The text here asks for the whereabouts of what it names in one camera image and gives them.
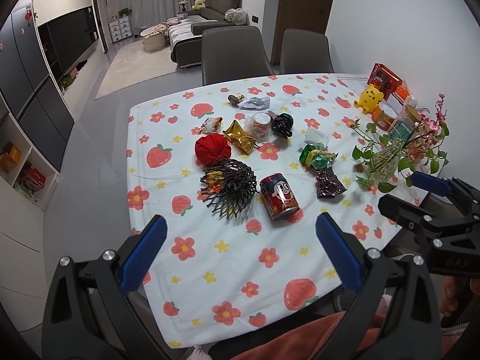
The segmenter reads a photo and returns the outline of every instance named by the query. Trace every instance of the blue gripper pad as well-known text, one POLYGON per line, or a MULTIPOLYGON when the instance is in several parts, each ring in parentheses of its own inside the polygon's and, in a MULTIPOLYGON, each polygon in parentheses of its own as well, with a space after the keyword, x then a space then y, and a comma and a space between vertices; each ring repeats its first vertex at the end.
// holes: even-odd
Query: blue gripper pad
POLYGON ((452 192, 452 188, 445 180, 435 176, 426 175, 421 172, 414 172, 410 178, 412 185, 424 191, 434 193, 438 196, 446 196, 452 192))
POLYGON ((362 267, 342 236, 342 230, 328 214, 317 217, 317 238, 327 252, 343 287, 355 293, 362 288, 362 267))
POLYGON ((166 239, 167 221, 157 215, 143 230, 142 238, 123 263, 120 289, 125 295, 138 290, 166 239))

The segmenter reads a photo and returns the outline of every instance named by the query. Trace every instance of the chair backrest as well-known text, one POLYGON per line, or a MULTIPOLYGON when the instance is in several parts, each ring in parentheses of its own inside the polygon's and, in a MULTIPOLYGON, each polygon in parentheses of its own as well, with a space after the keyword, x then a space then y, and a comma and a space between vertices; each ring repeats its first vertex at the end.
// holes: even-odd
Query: chair backrest
POLYGON ((285 31, 280 74, 294 73, 334 73, 325 35, 294 28, 285 31))
POLYGON ((203 85, 273 74, 257 27, 222 27, 203 32, 203 85))

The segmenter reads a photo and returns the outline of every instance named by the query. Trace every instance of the tablecloth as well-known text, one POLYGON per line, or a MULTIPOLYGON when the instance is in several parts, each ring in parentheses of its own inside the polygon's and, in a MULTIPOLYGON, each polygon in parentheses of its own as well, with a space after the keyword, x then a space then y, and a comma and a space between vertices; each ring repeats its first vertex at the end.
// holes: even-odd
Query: tablecloth
MULTIPOLYGON (((154 214, 168 223, 168 236, 145 280, 155 320, 171 347, 189 347, 235 337, 294 313, 340 284, 315 236, 315 219, 329 212, 366 247, 382 249, 399 231, 378 213, 376 188, 355 182, 353 147, 365 142, 349 126, 361 117, 353 106, 365 76, 302 74, 215 84, 150 100, 133 107, 128 120, 128 206, 134 231, 154 214), (211 214, 201 200, 204 175, 195 141, 209 116, 223 128, 254 111, 234 108, 228 95, 269 96, 270 110, 294 118, 288 141, 271 137, 250 156, 232 147, 232 158, 248 164, 257 181, 283 173, 301 207, 272 222, 259 195, 238 218, 211 214), (308 126, 330 138, 333 169, 347 191, 336 199, 316 197, 315 175, 299 164, 299 144, 308 126)), ((426 193, 404 179, 392 194, 419 204, 426 193)))

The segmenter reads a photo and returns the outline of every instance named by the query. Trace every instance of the yellow toy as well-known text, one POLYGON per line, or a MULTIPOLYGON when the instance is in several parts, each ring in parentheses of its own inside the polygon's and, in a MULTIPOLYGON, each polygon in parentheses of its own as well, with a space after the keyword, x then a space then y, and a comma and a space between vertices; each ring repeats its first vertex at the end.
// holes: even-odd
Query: yellow toy
POLYGON ((356 107, 362 107, 364 114, 372 114, 378 107, 378 104, 383 100, 383 93, 380 92, 375 86, 370 84, 360 94, 359 100, 355 100, 353 105, 356 107))

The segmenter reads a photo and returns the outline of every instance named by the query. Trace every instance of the human hand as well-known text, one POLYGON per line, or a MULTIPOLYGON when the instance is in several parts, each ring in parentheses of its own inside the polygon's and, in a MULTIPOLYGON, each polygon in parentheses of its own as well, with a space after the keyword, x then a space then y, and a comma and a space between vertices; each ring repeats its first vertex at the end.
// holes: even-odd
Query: human hand
MULTIPOLYGON (((458 284, 457 281, 455 281, 455 278, 447 276, 443 283, 443 289, 445 290, 445 295, 440 306, 440 312, 445 317, 450 317, 452 312, 455 312, 458 309, 458 284)), ((470 289, 475 295, 480 295, 480 279, 471 279, 470 289)))

